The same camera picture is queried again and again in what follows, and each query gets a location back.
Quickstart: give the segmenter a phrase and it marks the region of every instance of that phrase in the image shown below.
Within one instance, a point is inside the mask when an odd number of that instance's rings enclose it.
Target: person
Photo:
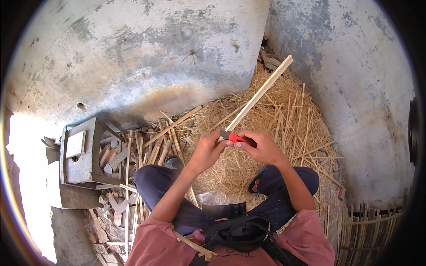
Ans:
[[[264,130],[242,130],[237,135],[253,139],[257,147],[244,142],[234,144],[230,140],[216,144],[220,136],[217,130],[200,137],[190,161],[183,169],[147,165],[136,172],[136,189],[151,214],[136,230],[126,265],[334,265],[334,249],[325,238],[312,198],[319,186],[317,173],[306,167],[292,167]],[[245,213],[243,219],[260,217],[268,221],[270,239],[273,238],[279,245],[279,255],[287,254],[284,262],[272,256],[270,251],[266,252],[268,249],[263,246],[249,252],[239,252],[228,246],[215,245],[213,251],[218,257],[209,262],[203,260],[202,264],[197,251],[178,241],[173,233],[175,230],[200,246],[209,244],[205,243],[206,235],[201,229],[225,217],[195,207],[184,195],[197,176],[212,167],[227,147],[243,149],[254,160],[265,164],[248,190],[250,193],[264,194],[267,199]],[[293,216],[283,233],[271,233]]]

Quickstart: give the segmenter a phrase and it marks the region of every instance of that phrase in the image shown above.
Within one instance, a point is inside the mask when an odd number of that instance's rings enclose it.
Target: dark blue pants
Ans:
[[[307,167],[294,167],[294,170],[305,183],[309,192],[314,195],[320,184],[318,174]],[[167,192],[178,174],[178,170],[156,165],[144,166],[136,172],[136,189],[150,211]],[[279,170],[270,165],[266,166],[257,178],[259,181],[256,191],[268,196],[268,198],[249,211],[247,216],[266,217],[271,223],[271,229],[278,230],[296,214],[291,205],[284,179]],[[204,211],[183,199],[173,224],[176,232],[187,235],[219,218],[209,217]]]

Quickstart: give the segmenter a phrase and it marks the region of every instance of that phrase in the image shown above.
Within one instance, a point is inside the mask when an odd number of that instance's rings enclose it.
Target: hay pile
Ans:
[[[209,103],[176,128],[186,163],[194,152],[201,132],[215,130],[212,127],[237,106],[248,102],[270,75],[262,64],[257,63],[251,86],[247,91]],[[238,112],[221,123],[220,127],[225,129]],[[307,89],[303,89],[302,83],[292,72],[286,70],[278,78],[237,125],[234,132],[241,129],[267,130],[293,166],[310,167],[319,173],[320,189],[316,198],[324,202],[334,200],[335,193],[321,195],[325,186],[332,186],[326,175],[332,175],[336,161],[335,151],[330,145],[330,133]],[[306,154],[321,146],[324,147]],[[261,194],[250,194],[247,190],[256,170],[261,166],[261,163],[252,160],[238,148],[225,149],[216,164],[195,180],[195,194],[215,192],[216,197],[220,197],[224,203],[247,201],[250,210],[266,198]]]

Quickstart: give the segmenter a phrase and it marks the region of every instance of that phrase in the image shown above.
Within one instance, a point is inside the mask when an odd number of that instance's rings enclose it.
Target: hole in wall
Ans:
[[[83,112],[87,112],[86,106],[82,103],[77,103],[77,108],[79,108]]]

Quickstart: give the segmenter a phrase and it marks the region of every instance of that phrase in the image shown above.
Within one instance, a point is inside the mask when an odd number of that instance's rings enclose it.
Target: weathered wall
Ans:
[[[349,203],[401,203],[412,183],[407,124],[412,76],[398,36],[370,0],[273,0],[266,27],[345,156]]]
[[[8,106],[128,129],[247,89],[269,2],[47,1],[18,46]]]
[[[93,266],[96,261],[92,243],[84,227],[83,210],[52,207],[53,245],[58,266]]]

